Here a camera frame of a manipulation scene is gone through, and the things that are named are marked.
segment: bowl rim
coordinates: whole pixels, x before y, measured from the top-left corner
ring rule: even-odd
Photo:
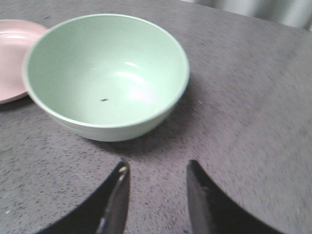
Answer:
[[[180,90],[175,94],[175,98],[172,99],[170,102],[168,102],[164,107],[160,108],[159,110],[157,110],[156,113],[145,117],[143,119],[139,119],[136,121],[130,121],[128,123],[123,123],[123,124],[93,124],[93,123],[86,123],[86,122],[82,122],[82,121],[78,121],[78,120],[74,120],[68,117],[65,117],[59,113],[57,113],[56,111],[52,110],[50,107],[48,107],[46,104],[44,104],[40,98],[36,95],[36,93],[34,92],[34,90],[32,89],[32,86],[29,82],[29,76],[28,76],[28,64],[31,58],[31,55],[33,54],[34,50],[36,49],[37,45],[44,39],[46,38],[49,34],[51,34],[54,30],[69,24],[71,22],[74,22],[76,20],[81,20],[81,19],[85,19],[85,18],[91,18],[91,17],[105,17],[105,16],[114,16],[114,17],[124,17],[124,18],[130,18],[133,20],[138,20],[144,23],[147,23],[153,27],[156,27],[157,29],[159,29],[160,31],[162,31],[165,35],[167,35],[172,42],[176,45],[176,47],[178,48],[179,52],[181,53],[181,56],[183,57],[183,63],[184,63],[184,74],[183,77],[181,77],[182,80],[182,84],[181,84],[181,88]],[[163,29],[162,27],[147,21],[145,19],[141,19],[138,17],[134,17],[134,16],[129,16],[129,15],[123,15],[123,14],[91,14],[91,15],[85,15],[85,16],[80,16],[80,17],[76,17],[73,19],[69,19],[66,21],[63,21],[53,27],[51,27],[41,38],[39,38],[34,44],[33,46],[26,52],[26,55],[24,57],[23,60],[23,64],[22,64],[22,81],[24,83],[24,86],[26,88],[26,91],[28,93],[28,95],[31,97],[31,99],[43,110],[45,110],[47,113],[51,114],[54,117],[57,117],[65,122],[69,122],[71,124],[75,124],[75,125],[79,125],[79,126],[84,126],[84,127],[92,127],[92,128],[105,128],[105,129],[113,129],[113,128],[124,128],[124,127],[130,127],[130,126],[135,126],[135,125],[139,125],[145,122],[148,122],[150,120],[153,120],[155,118],[157,118],[158,116],[166,113],[167,111],[169,111],[178,101],[179,99],[182,97],[182,95],[185,92],[185,89],[188,85],[190,79],[190,65],[189,65],[189,61],[187,58],[187,55],[183,49],[183,47],[181,46],[181,44],[169,33],[167,32],[165,29]]]

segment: plate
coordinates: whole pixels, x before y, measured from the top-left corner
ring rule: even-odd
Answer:
[[[0,20],[0,104],[27,95],[21,78],[24,55],[48,29],[18,19]]]

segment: black object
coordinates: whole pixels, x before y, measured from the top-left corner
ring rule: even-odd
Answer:
[[[187,193],[194,234],[282,234],[240,208],[195,160],[187,166]]]
[[[120,162],[75,210],[38,234],[122,234],[130,192],[130,167]]]

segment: gray speckled table surface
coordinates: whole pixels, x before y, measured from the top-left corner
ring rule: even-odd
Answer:
[[[84,139],[30,98],[0,105],[0,233],[35,232],[130,162],[125,233],[191,233],[185,171],[199,160],[238,204],[288,234],[312,231],[312,35],[177,0],[1,1],[1,19],[51,27],[92,13],[152,21],[185,48],[191,80],[172,115],[119,143]]]

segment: mint green bowl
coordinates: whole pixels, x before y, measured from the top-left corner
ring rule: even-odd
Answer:
[[[28,51],[30,97],[83,137],[121,141],[159,125],[182,96],[189,63],[168,32],[143,19],[89,15],[51,28]]]

